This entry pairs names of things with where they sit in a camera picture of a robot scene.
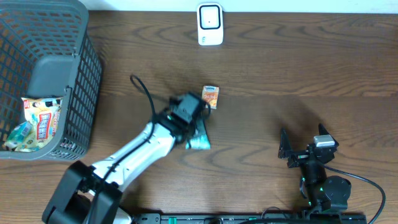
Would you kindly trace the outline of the orange tissue pack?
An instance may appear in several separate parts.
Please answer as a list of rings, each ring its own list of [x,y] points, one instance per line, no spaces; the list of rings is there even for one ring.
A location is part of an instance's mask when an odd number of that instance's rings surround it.
[[[201,98],[210,105],[211,109],[217,109],[219,91],[218,86],[205,85],[202,89]]]

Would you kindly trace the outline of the light teal wipes pack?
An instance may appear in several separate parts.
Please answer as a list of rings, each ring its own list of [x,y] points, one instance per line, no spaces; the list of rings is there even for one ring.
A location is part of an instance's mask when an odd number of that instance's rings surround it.
[[[211,143],[206,131],[205,121],[198,119],[196,122],[194,135],[187,140],[185,149],[210,150]]]

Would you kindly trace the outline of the yellow antibacterial wipes bag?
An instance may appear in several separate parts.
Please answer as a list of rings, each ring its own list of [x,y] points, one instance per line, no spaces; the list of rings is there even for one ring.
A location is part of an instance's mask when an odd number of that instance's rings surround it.
[[[22,98],[22,101],[25,120],[30,123],[30,131],[15,151],[35,152],[46,146],[55,136],[63,98]]]

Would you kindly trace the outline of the green white tissue pack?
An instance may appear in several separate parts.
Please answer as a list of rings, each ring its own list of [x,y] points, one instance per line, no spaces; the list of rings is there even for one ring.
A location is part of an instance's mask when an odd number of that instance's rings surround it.
[[[30,134],[32,129],[32,124],[28,121],[16,126],[6,139],[4,145],[8,149],[14,149],[20,146]]]

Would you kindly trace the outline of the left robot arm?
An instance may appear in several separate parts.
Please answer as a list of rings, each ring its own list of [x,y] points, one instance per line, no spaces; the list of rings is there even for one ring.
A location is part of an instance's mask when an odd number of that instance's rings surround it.
[[[115,223],[126,188],[175,145],[195,134],[206,101],[188,92],[171,98],[143,131],[117,152],[88,166],[72,163],[63,174],[43,214],[44,223]]]

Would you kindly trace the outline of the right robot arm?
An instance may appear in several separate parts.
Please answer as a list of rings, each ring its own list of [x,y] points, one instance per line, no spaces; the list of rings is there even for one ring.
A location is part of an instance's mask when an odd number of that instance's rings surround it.
[[[338,175],[328,176],[325,168],[335,158],[338,146],[322,124],[318,125],[313,142],[300,151],[293,149],[285,129],[280,130],[278,158],[286,159],[289,169],[300,169],[300,187],[306,190],[303,196],[315,212],[342,212],[348,208],[351,182]]]

